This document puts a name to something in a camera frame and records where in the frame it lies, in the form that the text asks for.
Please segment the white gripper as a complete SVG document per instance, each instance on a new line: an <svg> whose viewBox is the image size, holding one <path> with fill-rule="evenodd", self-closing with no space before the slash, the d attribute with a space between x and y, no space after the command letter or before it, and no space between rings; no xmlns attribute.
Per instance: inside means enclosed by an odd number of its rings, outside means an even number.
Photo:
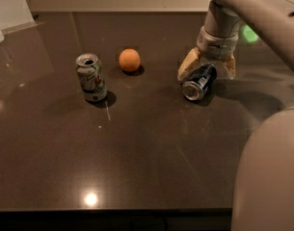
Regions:
<svg viewBox="0 0 294 231"><path fill-rule="evenodd" d="M222 61L230 79L236 76L235 58L233 56L239 39L239 26L220 32L209 32L202 26L197 39L197 47L192 48L184 58L177 71L177 80L185 81L197 68L200 56L211 61Z"/></svg>

